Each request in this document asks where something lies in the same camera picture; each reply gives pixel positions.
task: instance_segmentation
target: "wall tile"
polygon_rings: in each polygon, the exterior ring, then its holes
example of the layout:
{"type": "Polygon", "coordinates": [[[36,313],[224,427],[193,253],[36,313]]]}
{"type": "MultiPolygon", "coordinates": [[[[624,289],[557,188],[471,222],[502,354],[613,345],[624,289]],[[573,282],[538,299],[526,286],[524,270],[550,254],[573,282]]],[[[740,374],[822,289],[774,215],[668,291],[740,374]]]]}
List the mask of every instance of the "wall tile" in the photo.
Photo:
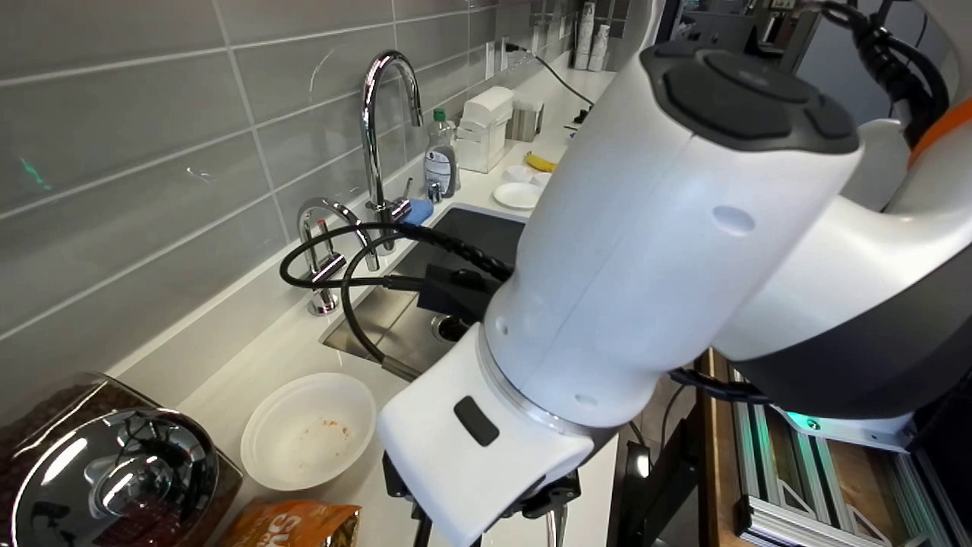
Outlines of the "wall tile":
{"type": "MultiPolygon", "coordinates": [[[[403,95],[395,82],[381,92],[378,131],[390,131],[406,123],[403,95]]],[[[302,113],[295,118],[282,118],[266,126],[258,131],[275,186],[282,186],[332,158],[362,147],[362,102],[351,95],[329,108],[302,113]]]]}
{"type": "Polygon", "coordinates": [[[334,164],[315,171],[313,177],[298,181],[295,186],[277,195],[290,239],[298,239],[298,214],[313,198],[352,202],[366,191],[366,154],[351,151],[334,164]]]}
{"type": "Polygon", "coordinates": [[[484,10],[484,11],[473,11],[471,15],[471,45],[484,45],[484,43],[492,43],[498,39],[495,35],[495,10],[484,10]]]}
{"type": "Polygon", "coordinates": [[[459,11],[469,10],[469,0],[395,0],[399,17],[422,17],[439,11],[459,11]]]}
{"type": "Polygon", "coordinates": [[[374,29],[323,39],[240,49],[237,64],[248,82],[251,108],[263,123],[359,92],[367,62],[393,45],[393,29],[374,29]]]}
{"type": "Polygon", "coordinates": [[[0,222],[0,330],[268,191],[254,136],[0,222]]]}
{"type": "Polygon", "coordinates": [[[495,30],[498,38],[528,39],[528,3],[498,3],[495,30]]]}
{"type": "Polygon", "coordinates": [[[420,71],[427,111],[431,113],[431,108],[445,103],[446,96],[459,95],[463,87],[469,87],[471,79],[473,79],[473,73],[471,73],[466,52],[459,58],[450,58],[445,64],[420,71]]]}
{"type": "MultiPolygon", "coordinates": [[[[413,160],[427,149],[427,131],[420,129],[395,129],[381,136],[381,168],[390,181],[395,171],[402,171],[406,160],[413,160]]],[[[366,188],[366,154],[362,149],[338,158],[334,164],[279,188],[279,211],[287,220],[290,239],[298,239],[298,214],[313,198],[332,198],[332,202],[356,202],[366,188]]]]}
{"type": "Polygon", "coordinates": [[[469,52],[469,11],[399,26],[399,45],[417,66],[469,52]]]}
{"type": "Polygon", "coordinates": [[[125,371],[122,383],[159,404],[177,407],[197,389],[202,378],[216,374],[219,364],[230,362],[240,347],[254,345],[298,300],[307,300],[307,296],[282,286],[277,267],[270,267],[137,369],[125,371]]]}
{"type": "Polygon", "coordinates": [[[0,79],[223,45],[202,0],[8,0],[0,79]]]}
{"type": "Polygon", "coordinates": [[[0,418],[77,371],[106,371],[282,246],[266,202],[93,299],[0,342],[0,418]]]}
{"type": "Polygon", "coordinates": [[[233,43],[323,35],[393,17],[393,0],[216,0],[233,43]]]}
{"type": "Polygon", "coordinates": [[[0,87],[0,211],[243,126],[227,56],[0,87]]]}

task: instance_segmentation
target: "black cable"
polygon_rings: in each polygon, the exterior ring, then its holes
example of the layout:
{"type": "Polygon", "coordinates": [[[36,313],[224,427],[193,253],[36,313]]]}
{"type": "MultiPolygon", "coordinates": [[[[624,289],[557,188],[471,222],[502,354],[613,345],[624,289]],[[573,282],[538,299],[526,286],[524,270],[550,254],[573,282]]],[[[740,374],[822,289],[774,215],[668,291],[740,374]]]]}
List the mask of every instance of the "black cable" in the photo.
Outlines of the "black cable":
{"type": "Polygon", "coordinates": [[[351,330],[359,337],[359,345],[378,362],[387,362],[387,354],[378,350],[378,345],[367,337],[367,330],[359,321],[359,313],[352,306],[352,277],[356,277],[359,264],[366,261],[366,254],[378,253],[387,239],[395,239],[395,236],[372,239],[367,246],[362,246],[359,254],[343,267],[343,277],[340,277],[340,310],[343,310],[343,320],[346,320],[351,330]]]}
{"type": "Polygon", "coordinates": [[[701,378],[700,371],[673,371],[668,378],[718,402],[770,404],[770,396],[760,392],[754,383],[724,383],[724,380],[701,378]]]}
{"type": "Polygon", "coordinates": [[[591,96],[582,95],[574,85],[568,85],[568,79],[561,79],[541,56],[524,49],[519,43],[508,43],[508,52],[526,52],[526,56],[534,58],[558,85],[564,85],[573,95],[578,95],[591,111],[597,108],[597,102],[591,102],[591,96]]]}
{"type": "Polygon", "coordinates": [[[638,439],[638,444],[647,448],[647,444],[644,444],[644,436],[640,436],[640,428],[638,428],[635,421],[629,424],[629,428],[631,428],[631,436],[638,439]]]}
{"type": "Polygon", "coordinates": [[[921,52],[921,43],[924,43],[926,30],[929,30],[929,15],[924,11],[924,15],[921,15],[921,30],[919,30],[919,38],[914,38],[914,43],[912,43],[914,52],[921,52]]]}
{"type": "MultiPolygon", "coordinates": [[[[298,242],[291,253],[282,254],[279,261],[279,281],[290,282],[290,286],[298,286],[298,289],[340,289],[338,281],[302,281],[302,277],[291,277],[291,264],[295,259],[302,259],[304,253],[310,253],[313,246],[332,239],[332,236],[343,236],[343,235],[356,235],[356,231],[381,231],[381,228],[393,228],[395,236],[406,236],[406,239],[420,239],[420,242],[431,242],[431,246],[442,246],[459,259],[466,259],[469,264],[487,270],[490,277],[495,281],[511,281],[515,277],[515,267],[508,267],[506,261],[481,253],[477,246],[469,246],[450,235],[442,235],[442,231],[431,231],[431,228],[422,228],[422,226],[390,226],[390,222],[362,222],[362,226],[343,226],[343,228],[334,228],[329,235],[315,235],[304,242],[298,242]]],[[[420,289],[427,281],[422,277],[359,277],[359,281],[351,281],[351,286],[387,286],[387,289],[420,289]]]]}
{"type": "Polygon", "coordinates": [[[674,407],[674,402],[678,402],[678,396],[680,396],[683,389],[688,389],[688,383],[680,383],[680,386],[673,392],[668,404],[666,404],[660,453],[663,453],[666,444],[668,444],[668,418],[673,418],[673,407],[674,407]]]}
{"type": "Polygon", "coordinates": [[[442,231],[420,228],[420,226],[390,226],[390,222],[362,222],[362,226],[334,228],[334,231],[310,236],[302,246],[295,246],[291,253],[287,253],[287,259],[279,261],[279,277],[290,286],[302,286],[302,289],[340,289],[340,306],[343,306],[346,326],[378,362],[387,362],[387,354],[362,328],[359,313],[352,306],[351,289],[352,286],[387,286],[387,289],[395,289],[395,291],[422,291],[429,286],[422,277],[356,277],[359,264],[367,254],[374,254],[383,242],[390,242],[395,236],[422,239],[422,242],[442,246],[446,253],[457,253],[459,259],[466,259],[473,267],[492,275],[495,281],[508,281],[515,275],[515,267],[508,267],[506,261],[498,261],[498,259],[492,259],[492,254],[487,254],[487,253],[481,253],[481,248],[473,248],[473,246],[469,246],[469,242],[463,242],[457,236],[446,236],[442,231]],[[332,236],[340,236],[340,235],[352,235],[352,231],[372,231],[372,228],[393,228],[395,235],[383,236],[383,239],[372,239],[367,246],[362,246],[356,253],[356,259],[343,267],[340,281],[302,281],[302,277],[290,275],[295,259],[304,254],[307,248],[318,246],[323,239],[332,239],[332,236]]]}
{"type": "Polygon", "coordinates": [[[422,514],[413,547],[429,547],[431,519],[422,514]]]}
{"type": "Polygon", "coordinates": [[[895,103],[907,102],[912,118],[907,136],[912,147],[948,111],[948,87],[940,66],[919,49],[895,39],[880,29],[880,15],[864,15],[849,3],[825,3],[825,17],[849,29],[870,75],[891,95],[895,103]]]}

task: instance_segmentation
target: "white bowl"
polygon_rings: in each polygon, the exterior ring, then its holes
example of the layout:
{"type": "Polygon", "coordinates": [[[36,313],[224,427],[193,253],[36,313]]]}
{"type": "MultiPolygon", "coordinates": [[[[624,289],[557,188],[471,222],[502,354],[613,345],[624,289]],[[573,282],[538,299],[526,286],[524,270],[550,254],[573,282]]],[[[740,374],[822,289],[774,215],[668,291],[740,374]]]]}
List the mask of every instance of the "white bowl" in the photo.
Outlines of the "white bowl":
{"type": "Polygon", "coordinates": [[[240,442],[243,468],[282,493],[329,483],[366,453],[374,418],[378,404],[356,378],[302,378],[254,409],[240,442]]]}

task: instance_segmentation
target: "bottle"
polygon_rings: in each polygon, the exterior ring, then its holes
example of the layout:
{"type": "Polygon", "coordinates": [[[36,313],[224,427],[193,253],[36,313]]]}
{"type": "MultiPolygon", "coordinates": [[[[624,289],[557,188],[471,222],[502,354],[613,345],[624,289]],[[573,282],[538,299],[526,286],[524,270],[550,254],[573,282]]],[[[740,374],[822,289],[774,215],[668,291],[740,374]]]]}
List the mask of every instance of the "bottle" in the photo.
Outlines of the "bottle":
{"type": "Polygon", "coordinates": [[[453,198],[459,188],[459,168],[457,168],[457,149],[453,149],[453,134],[457,126],[450,123],[446,111],[431,113],[431,147],[427,151],[427,191],[429,202],[453,198]]]}
{"type": "Polygon", "coordinates": [[[610,26],[600,26],[600,39],[597,39],[597,45],[591,52],[591,64],[586,64],[586,71],[592,71],[592,73],[602,73],[608,66],[608,35],[610,35],[610,26]]]}
{"type": "Polygon", "coordinates": [[[586,71],[592,35],[597,35],[597,3],[585,3],[578,49],[574,49],[574,71],[586,71]]]}

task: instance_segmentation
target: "soap dispenser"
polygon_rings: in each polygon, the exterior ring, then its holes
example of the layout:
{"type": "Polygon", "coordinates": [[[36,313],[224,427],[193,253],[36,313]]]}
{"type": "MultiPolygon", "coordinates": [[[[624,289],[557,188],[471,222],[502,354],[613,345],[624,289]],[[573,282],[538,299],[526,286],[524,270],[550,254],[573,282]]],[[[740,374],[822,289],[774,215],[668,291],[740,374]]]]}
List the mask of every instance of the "soap dispenser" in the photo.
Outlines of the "soap dispenser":
{"type": "Polygon", "coordinates": [[[446,111],[434,111],[431,126],[431,149],[427,151],[427,188],[429,202],[453,198],[459,188],[459,168],[453,149],[457,126],[450,123],[446,111]]]}

